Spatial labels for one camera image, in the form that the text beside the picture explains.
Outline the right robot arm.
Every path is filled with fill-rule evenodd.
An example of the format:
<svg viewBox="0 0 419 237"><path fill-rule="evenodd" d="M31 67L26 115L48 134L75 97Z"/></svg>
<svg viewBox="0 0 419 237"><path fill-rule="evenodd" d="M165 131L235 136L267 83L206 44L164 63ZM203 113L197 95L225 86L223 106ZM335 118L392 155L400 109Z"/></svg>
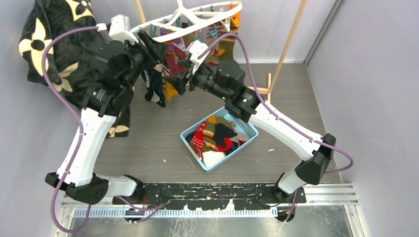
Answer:
<svg viewBox="0 0 419 237"><path fill-rule="evenodd" d="M185 93L187 85L190 91L199 87L211 93L224 101L231 116L265 130L298 155L300 163L283 173L274 185L273 196L277 201L288 202L300 187L320 183L334 154L333 135L311 132L276 110L244 85L246 73L235 60L222 60L216 70L204 63L195 73L188 60L180 63L185 71L164 78L180 95Z"/></svg>

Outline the navy black white sock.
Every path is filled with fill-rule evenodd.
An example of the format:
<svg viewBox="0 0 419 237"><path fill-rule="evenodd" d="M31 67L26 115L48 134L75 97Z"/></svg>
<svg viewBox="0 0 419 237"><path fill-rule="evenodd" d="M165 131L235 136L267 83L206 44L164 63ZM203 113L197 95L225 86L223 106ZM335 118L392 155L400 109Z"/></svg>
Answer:
<svg viewBox="0 0 419 237"><path fill-rule="evenodd" d="M166 97L163 93L162 73L156 69L147 69L141 73L143 80L146 82L147 92L144 98L148 102L155 102L162 108L166 107Z"/></svg>

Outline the brown white orange sock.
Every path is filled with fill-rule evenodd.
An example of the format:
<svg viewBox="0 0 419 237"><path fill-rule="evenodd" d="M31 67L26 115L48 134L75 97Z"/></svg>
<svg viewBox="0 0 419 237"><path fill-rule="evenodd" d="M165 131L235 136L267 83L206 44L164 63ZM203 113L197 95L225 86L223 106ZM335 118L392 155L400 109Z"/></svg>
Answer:
<svg viewBox="0 0 419 237"><path fill-rule="evenodd" d="M169 68L167 71L164 72L164 76L165 77L177 76L178 73L179 73L178 65L176 63L169 64ZM178 92L170 83L166 83L165 92L166 92L166 98L169 102L172 100L173 96L178 95Z"/></svg>

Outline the white clip hanger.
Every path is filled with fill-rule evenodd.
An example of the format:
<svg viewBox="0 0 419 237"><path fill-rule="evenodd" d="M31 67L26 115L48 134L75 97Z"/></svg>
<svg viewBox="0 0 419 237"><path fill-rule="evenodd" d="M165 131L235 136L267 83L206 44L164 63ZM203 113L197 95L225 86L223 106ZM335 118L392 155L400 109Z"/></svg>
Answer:
<svg viewBox="0 0 419 237"><path fill-rule="evenodd" d="M188 34L198 33L210 25L216 30L217 23L220 23L229 32L231 22L239 20L239 13L243 8L242 3L237 0L217 2L190 9L187 9L181 0L177 1L177 5L178 8L173 14L142 23L131 29L131 32L136 34L150 26L167 30L166 35L153 37L153 40L157 42L171 41Z"/></svg>

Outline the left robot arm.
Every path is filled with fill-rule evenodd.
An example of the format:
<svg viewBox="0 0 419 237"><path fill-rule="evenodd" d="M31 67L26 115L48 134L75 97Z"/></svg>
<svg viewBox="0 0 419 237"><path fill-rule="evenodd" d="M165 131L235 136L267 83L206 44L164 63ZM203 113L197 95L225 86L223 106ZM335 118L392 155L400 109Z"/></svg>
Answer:
<svg viewBox="0 0 419 237"><path fill-rule="evenodd" d="M94 172L109 130L130 105L135 82L145 70L165 60L165 44L152 40L145 32L138 35L139 42L111 40L100 47L93 60L100 79L87 89L82 109L76 113L81 124L62 165L45 177L47 184L76 201L94 205L109 197L114 204L144 200L141 180Z"/></svg>

